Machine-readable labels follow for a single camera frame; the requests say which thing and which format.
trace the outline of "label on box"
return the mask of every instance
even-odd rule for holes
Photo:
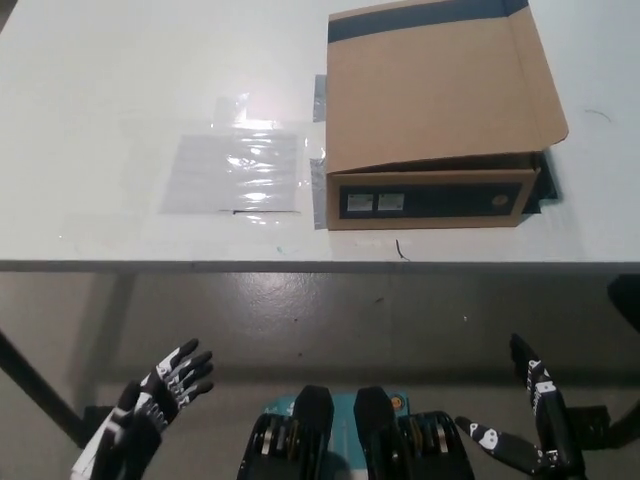
[[[349,195],[347,198],[347,212],[372,212],[373,195]]]
[[[379,211],[401,211],[404,209],[404,193],[381,193],[378,197]]]

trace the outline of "black tape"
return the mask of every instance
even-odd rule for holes
[[[342,186],[340,187],[340,218],[446,218],[510,215],[521,188],[521,183]],[[350,209],[350,195],[372,196],[371,207]],[[403,195],[401,208],[380,208],[382,195]]]
[[[329,43],[406,28],[508,17],[528,0],[449,0],[363,13],[329,22]]]

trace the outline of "gray floor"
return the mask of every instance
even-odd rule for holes
[[[148,477],[231,479],[262,406],[305,382],[406,389],[533,435],[507,341],[525,336],[572,405],[622,415],[640,397],[640,335],[609,305],[606,277],[217,274],[0,275],[0,326],[64,398],[110,403],[177,343],[214,352],[216,389],[167,432]],[[68,478],[77,451],[0,376],[0,478]],[[468,445],[477,476],[517,479]],[[640,445],[590,453],[590,478],[635,478]]]

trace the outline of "open box flap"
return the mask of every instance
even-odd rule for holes
[[[567,133],[524,0],[395,2],[330,18],[328,173],[540,151]]]

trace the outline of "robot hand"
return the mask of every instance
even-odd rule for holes
[[[73,466],[72,480],[138,480],[162,432],[199,395],[209,392],[211,352],[188,358],[193,339],[162,360],[142,382],[130,383]]]
[[[531,476],[586,479],[582,451],[575,439],[560,390],[536,353],[517,335],[511,338],[516,376],[528,391],[540,448],[508,433],[458,417],[456,424],[489,455]]]

